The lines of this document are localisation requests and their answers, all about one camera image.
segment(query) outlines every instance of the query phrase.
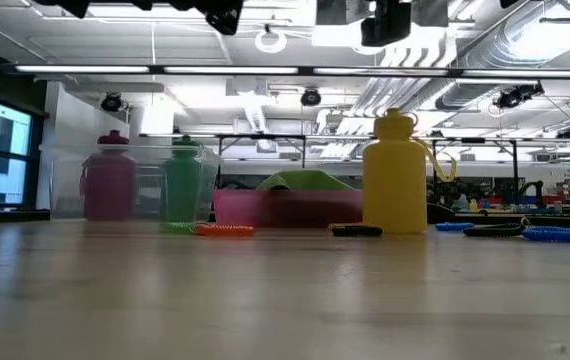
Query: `yellow plastic bottle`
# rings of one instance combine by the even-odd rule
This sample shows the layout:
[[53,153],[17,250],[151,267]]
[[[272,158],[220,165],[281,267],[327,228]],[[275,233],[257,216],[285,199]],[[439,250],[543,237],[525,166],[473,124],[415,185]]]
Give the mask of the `yellow plastic bottle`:
[[427,229],[425,149],[413,132],[412,118],[389,109],[374,123],[378,143],[363,153],[363,222],[387,234]]

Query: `wooden table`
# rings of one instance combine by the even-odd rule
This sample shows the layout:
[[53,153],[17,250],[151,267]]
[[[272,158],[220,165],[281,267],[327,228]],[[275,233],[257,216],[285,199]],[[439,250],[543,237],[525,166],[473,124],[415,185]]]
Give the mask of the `wooden table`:
[[570,359],[570,245],[0,225],[0,359]]

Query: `pink plastic tray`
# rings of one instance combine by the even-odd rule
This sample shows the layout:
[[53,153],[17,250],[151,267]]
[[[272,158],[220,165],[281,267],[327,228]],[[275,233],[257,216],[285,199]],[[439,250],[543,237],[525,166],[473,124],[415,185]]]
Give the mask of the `pink plastic tray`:
[[324,228],[362,220],[361,191],[216,190],[216,222],[272,228]]

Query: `pink bottle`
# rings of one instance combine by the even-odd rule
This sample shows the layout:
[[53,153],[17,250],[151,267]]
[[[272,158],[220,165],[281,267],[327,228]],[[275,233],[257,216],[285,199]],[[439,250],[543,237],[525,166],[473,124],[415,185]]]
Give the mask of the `pink bottle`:
[[[99,144],[127,145],[129,140],[112,130]],[[132,216],[136,163],[125,149],[103,149],[83,163],[80,191],[85,196],[85,218],[89,221],[121,221]]]

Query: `orange coiled cord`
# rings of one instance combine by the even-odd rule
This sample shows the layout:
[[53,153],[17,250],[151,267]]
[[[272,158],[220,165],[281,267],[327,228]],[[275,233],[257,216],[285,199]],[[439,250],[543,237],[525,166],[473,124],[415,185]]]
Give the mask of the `orange coiled cord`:
[[254,236],[251,226],[196,225],[196,234],[201,236]]

